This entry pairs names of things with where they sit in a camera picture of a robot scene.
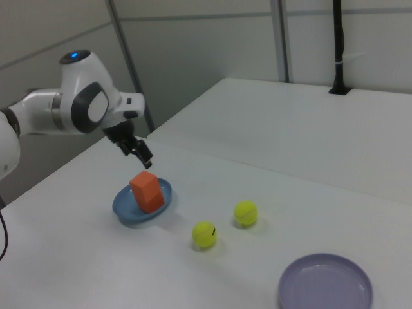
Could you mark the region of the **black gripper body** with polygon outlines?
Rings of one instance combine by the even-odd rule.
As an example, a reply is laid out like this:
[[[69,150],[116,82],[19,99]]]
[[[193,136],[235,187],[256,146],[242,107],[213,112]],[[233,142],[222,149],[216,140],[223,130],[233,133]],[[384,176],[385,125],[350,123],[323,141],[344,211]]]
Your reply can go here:
[[[114,144],[132,142],[134,136],[134,124],[131,120],[126,120],[113,127],[104,128],[105,136]]]

